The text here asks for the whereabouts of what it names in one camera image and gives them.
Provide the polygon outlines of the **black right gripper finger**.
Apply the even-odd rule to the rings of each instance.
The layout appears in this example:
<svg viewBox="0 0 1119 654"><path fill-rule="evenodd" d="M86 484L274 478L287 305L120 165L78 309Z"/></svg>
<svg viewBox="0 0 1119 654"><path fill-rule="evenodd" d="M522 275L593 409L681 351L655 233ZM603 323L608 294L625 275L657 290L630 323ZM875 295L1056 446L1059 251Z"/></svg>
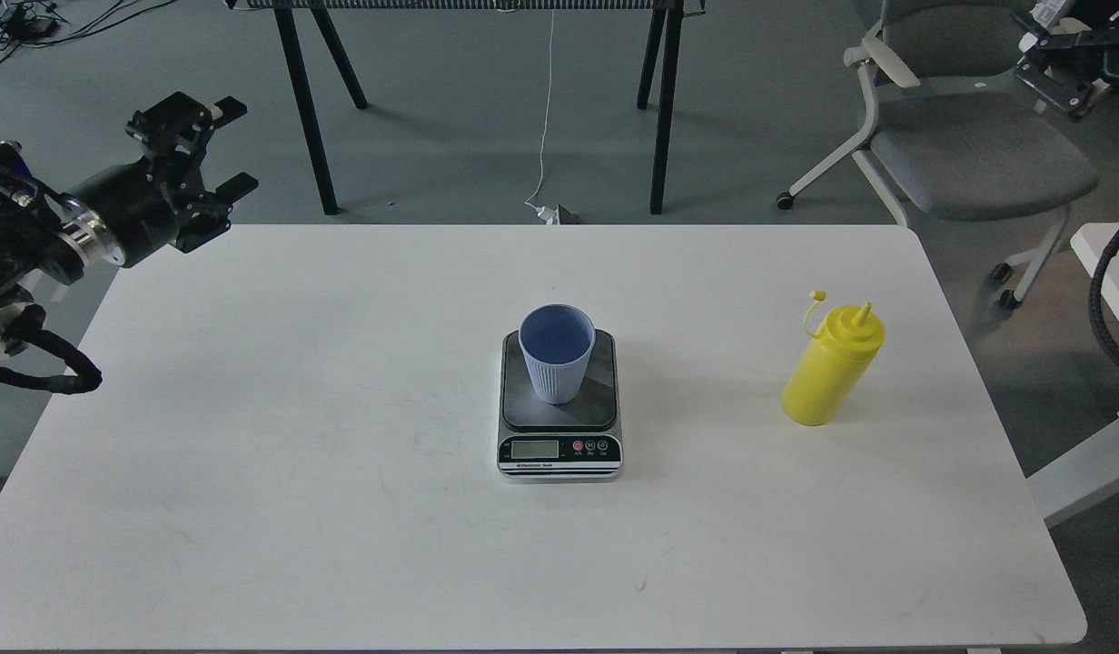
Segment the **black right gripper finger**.
<svg viewBox="0 0 1119 654"><path fill-rule="evenodd" d="M1083 29L1071 32L1069 28L1040 28L1025 34L1019 41L1021 53L1033 48L1045 52L1106 52L1119 49L1119 25L1106 29Z"/></svg>
<svg viewBox="0 0 1119 654"><path fill-rule="evenodd" d="M1022 57L1014 77L1035 95L1035 110L1056 109L1068 119L1084 119L1109 93L1109 84L1072 62L1037 63Z"/></svg>

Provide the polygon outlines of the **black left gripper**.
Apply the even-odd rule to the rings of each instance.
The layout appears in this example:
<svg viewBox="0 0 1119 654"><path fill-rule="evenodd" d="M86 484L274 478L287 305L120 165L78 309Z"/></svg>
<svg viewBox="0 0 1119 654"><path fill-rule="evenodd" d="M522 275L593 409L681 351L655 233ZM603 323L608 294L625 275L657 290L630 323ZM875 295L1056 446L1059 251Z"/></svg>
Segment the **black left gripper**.
<svg viewBox="0 0 1119 654"><path fill-rule="evenodd" d="M74 218L90 213L98 219L113 240L110 260L119 267L135 267L166 245L192 253L228 232L234 205L260 186L251 174L238 172L206 191L199 171L216 130L247 113L247 104L232 96L206 104L173 92L126 123L142 158L70 187L65 206Z"/></svg>

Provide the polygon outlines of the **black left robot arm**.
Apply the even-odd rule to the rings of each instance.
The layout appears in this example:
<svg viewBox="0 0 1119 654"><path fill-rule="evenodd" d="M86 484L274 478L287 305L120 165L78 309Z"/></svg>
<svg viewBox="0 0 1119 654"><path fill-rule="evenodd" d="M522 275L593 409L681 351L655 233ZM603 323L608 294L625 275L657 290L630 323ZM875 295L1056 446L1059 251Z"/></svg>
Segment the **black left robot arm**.
<svg viewBox="0 0 1119 654"><path fill-rule="evenodd" d="M238 172L207 189L211 137L247 114L237 99L203 103L173 92L134 113L126 136L140 156L55 191L25 164L20 144L0 144L0 361L23 349L10 326L32 305L23 278L74 284L101 261L132 268L163 247L192 253L231 228L237 202L258 183Z"/></svg>

